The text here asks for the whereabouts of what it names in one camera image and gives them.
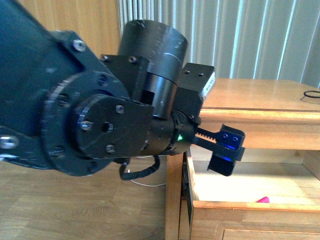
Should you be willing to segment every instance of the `pink object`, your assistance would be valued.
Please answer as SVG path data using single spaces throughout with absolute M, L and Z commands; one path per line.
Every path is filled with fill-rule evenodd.
M 258 201 L 256 201 L 256 203 L 269 204 L 270 203 L 270 199 L 267 196 L 264 196 L 263 198 L 261 198 Z

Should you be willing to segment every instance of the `laminate floor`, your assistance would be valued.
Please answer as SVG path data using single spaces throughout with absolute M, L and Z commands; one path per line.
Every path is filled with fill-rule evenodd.
M 135 159 L 139 171 L 153 158 Z M 0 161 L 0 240 L 163 240 L 166 187 L 122 181 L 119 166 L 74 177 Z M 166 160 L 137 182 L 166 182 Z

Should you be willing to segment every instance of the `wooden wall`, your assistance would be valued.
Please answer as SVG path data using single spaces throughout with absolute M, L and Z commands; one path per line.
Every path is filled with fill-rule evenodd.
M 117 54 L 120 43 L 117 0 L 19 0 L 49 31 L 73 30 L 92 51 Z

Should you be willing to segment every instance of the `open drawer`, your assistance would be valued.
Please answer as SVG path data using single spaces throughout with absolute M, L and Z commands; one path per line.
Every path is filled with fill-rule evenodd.
M 186 154 L 190 239 L 320 240 L 320 151 L 246 149 L 229 177 L 207 171 L 210 158 Z

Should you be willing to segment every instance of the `vertical blind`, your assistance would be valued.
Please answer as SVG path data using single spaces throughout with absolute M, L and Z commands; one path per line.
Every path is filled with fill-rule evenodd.
M 320 88 L 319 0 L 118 0 L 127 22 L 155 20 L 188 40 L 185 62 L 218 78 L 293 80 Z

